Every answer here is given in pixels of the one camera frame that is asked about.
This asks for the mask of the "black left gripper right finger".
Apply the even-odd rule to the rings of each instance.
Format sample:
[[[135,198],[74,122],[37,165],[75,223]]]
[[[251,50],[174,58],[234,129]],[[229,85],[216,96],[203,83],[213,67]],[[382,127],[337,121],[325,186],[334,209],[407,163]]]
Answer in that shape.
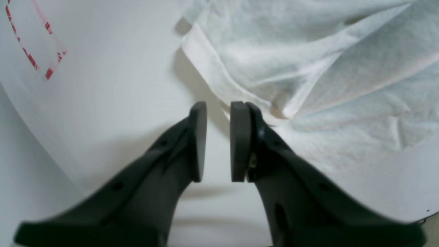
[[[418,223],[372,211],[300,158],[252,103],[230,105],[233,182],[253,183],[275,247],[422,247]]]

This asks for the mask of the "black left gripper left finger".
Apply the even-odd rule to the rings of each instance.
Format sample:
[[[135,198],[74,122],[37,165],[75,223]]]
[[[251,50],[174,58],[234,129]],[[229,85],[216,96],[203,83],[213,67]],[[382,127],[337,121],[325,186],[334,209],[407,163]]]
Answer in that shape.
[[[178,200],[202,181],[207,107],[167,129],[139,158],[97,192],[47,220],[23,222],[23,247],[165,247]]]

